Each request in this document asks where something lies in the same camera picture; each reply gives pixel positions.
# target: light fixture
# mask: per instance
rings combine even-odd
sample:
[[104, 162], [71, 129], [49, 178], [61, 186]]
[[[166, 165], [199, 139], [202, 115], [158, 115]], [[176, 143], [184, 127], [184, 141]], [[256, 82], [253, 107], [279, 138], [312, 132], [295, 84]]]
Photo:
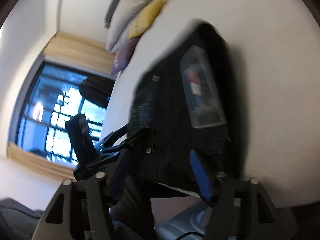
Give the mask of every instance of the light fixture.
[[35, 106], [35, 109], [33, 110], [32, 117], [34, 120], [38, 120], [39, 122], [42, 121], [42, 115], [43, 115], [43, 105], [41, 103], [37, 103]]

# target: purple pillow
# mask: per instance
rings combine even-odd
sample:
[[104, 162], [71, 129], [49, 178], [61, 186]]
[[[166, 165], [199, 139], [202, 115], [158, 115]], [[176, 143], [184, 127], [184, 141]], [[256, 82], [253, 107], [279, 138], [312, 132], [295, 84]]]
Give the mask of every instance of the purple pillow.
[[134, 53], [134, 49], [137, 46], [140, 37], [135, 37], [128, 40], [118, 51], [115, 61], [113, 62], [111, 76], [117, 74], [120, 70], [123, 70], [129, 64], [131, 57]]

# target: pillow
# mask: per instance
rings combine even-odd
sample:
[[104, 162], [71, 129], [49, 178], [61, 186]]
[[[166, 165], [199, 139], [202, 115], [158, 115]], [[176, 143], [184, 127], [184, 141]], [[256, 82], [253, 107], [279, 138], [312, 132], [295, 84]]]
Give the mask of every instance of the pillow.
[[107, 36], [106, 49], [117, 52], [127, 41], [130, 23], [136, 15], [152, 0], [120, 0], [113, 13]]
[[128, 39], [141, 36], [153, 23], [166, 0], [154, 0], [131, 23]]
[[141, 36], [127, 40], [126, 44], [119, 49], [112, 66], [111, 76], [117, 74], [120, 70], [124, 70], [127, 67], [140, 38]]

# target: screw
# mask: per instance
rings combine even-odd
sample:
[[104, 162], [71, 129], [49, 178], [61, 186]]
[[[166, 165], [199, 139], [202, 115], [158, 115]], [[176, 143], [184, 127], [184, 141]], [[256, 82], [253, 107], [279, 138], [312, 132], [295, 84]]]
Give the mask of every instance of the screw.
[[106, 174], [105, 174], [103, 171], [101, 171], [101, 172], [98, 172], [95, 177], [96, 177], [97, 179], [102, 179], [105, 175], [106, 175]]
[[260, 184], [260, 180], [258, 180], [257, 178], [251, 178], [250, 179], [250, 183], [252, 183], [252, 184]]
[[223, 171], [218, 171], [216, 177], [217, 177], [217, 178], [225, 178], [225, 177], [226, 177], [226, 174], [225, 174]]
[[71, 179], [65, 179], [62, 184], [67, 186], [67, 185], [70, 185], [72, 183], [72, 180]]
[[147, 150], [147, 154], [151, 154], [153, 152], [153, 149], [151, 149], [151, 148], [149, 148], [148, 150]]

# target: yellow pillow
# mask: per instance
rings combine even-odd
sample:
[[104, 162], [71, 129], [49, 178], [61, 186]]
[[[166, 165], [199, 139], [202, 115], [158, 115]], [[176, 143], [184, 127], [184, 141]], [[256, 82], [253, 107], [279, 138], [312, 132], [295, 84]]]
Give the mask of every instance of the yellow pillow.
[[132, 22], [128, 39], [142, 35], [153, 23], [166, 0], [154, 0], [143, 8]]

